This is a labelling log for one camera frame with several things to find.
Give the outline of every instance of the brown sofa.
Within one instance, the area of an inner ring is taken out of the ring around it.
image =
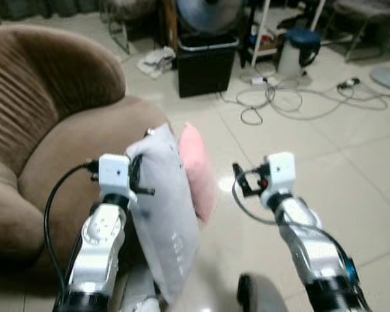
[[[0,26],[0,271],[53,277],[43,248],[53,185],[85,159],[123,153],[164,122],[152,104],[125,96],[122,69],[104,47],[54,29]],[[55,198],[51,237],[63,265],[98,192],[79,172]],[[124,259],[134,247],[124,248]]]

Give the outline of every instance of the white tile floor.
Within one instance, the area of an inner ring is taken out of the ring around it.
[[[240,107],[223,103],[214,94],[180,99],[176,72],[156,81],[142,75],[136,63],[153,47],[150,39],[133,42],[132,57],[127,60],[96,14],[50,21],[33,18],[28,22],[75,31],[102,43],[123,61],[128,94],[160,107],[177,134],[188,120],[203,135],[216,172],[216,207],[201,231],[194,267],[174,311],[239,311],[235,291],[238,276],[244,271],[268,276],[290,311],[311,310],[278,230],[243,215],[229,192],[233,161],[249,167],[267,153],[284,150],[294,152],[298,160],[297,193],[353,256],[373,310],[390,311],[390,103],[381,112],[341,107],[312,122],[288,120],[266,107],[260,110],[263,124],[253,127],[240,121]],[[357,76],[388,92],[369,79],[370,69],[380,63],[390,66],[390,58],[345,64],[342,56],[322,48],[309,67],[308,87],[325,90]],[[242,73],[252,70],[242,70],[236,60],[229,90],[224,92],[226,98],[248,88],[239,79]],[[295,96],[278,95],[276,101],[290,105],[297,101]],[[257,94],[249,100],[257,101]],[[328,100],[305,96],[302,114],[318,114],[332,105]],[[257,200],[249,200],[248,205],[261,211]],[[38,298],[25,289],[0,284],[0,311],[50,311],[52,303],[51,295]]]

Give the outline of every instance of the black trash bin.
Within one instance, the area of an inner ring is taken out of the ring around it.
[[[178,41],[179,96],[197,96],[227,90],[238,38],[230,34]]]

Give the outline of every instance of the pink pillow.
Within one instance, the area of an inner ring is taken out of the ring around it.
[[[200,133],[188,122],[179,140],[179,153],[189,180],[195,213],[207,222],[215,201],[213,164]]]

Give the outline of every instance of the white pillow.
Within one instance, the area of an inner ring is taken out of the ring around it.
[[[164,124],[130,146],[126,154],[131,160],[142,155],[138,185],[155,189],[154,196],[137,194],[137,204],[130,210],[153,279],[165,300],[173,304],[199,245],[198,224],[177,141]]]

